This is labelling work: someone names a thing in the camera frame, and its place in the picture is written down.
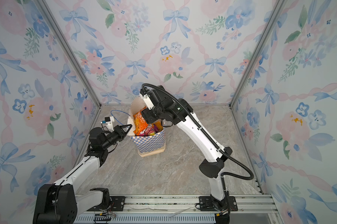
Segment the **orange snack packet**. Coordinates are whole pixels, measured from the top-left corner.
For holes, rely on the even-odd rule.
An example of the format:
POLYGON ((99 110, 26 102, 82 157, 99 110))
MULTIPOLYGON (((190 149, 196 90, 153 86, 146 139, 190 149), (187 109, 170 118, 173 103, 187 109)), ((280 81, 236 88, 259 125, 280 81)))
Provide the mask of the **orange snack packet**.
POLYGON ((134 117, 134 124, 135 124, 135 130, 134 130, 134 134, 136 136, 140 136, 142 135, 145 130, 148 127, 148 123, 146 122, 146 120, 144 119, 142 112, 143 110, 145 110, 146 108, 141 109, 139 112, 135 113, 133 115, 134 117))

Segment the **yellow mango gummy bag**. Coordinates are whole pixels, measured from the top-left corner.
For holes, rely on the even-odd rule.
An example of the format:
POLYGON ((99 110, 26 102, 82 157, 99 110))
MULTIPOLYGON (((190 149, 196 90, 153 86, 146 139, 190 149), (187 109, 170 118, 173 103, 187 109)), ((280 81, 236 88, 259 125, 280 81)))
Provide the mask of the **yellow mango gummy bag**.
POLYGON ((157 121, 156 123, 153 124, 154 130, 156 133, 159 133, 163 130, 163 126, 160 121, 157 121))

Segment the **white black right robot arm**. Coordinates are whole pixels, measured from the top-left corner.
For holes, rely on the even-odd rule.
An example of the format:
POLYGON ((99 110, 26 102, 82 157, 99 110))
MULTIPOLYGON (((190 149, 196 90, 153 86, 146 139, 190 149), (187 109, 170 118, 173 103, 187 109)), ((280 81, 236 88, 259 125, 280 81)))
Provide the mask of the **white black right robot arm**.
POLYGON ((167 95, 164 90, 142 88, 140 98, 146 109, 143 117, 148 123, 158 119, 166 120, 184 131, 203 153, 205 159, 200 171, 209 179, 212 208, 225 212, 229 209, 229 194, 224 189, 222 178, 224 162, 227 158, 220 152, 225 147, 219 144, 202 126, 193 108, 184 100, 167 95))

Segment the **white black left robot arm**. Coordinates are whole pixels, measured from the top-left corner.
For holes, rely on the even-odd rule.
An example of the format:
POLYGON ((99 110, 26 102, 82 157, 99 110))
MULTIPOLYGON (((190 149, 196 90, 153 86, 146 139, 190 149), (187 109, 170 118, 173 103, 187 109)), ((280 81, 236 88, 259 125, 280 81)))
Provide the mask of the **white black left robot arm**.
POLYGON ((89 209, 108 212, 113 205, 109 190, 94 188, 87 194, 76 192, 88 177, 98 170, 129 133, 132 125, 115 126, 112 131, 102 127, 89 132, 89 144, 81 162, 62 178, 40 187, 33 215, 34 224, 72 224, 76 217, 89 209))

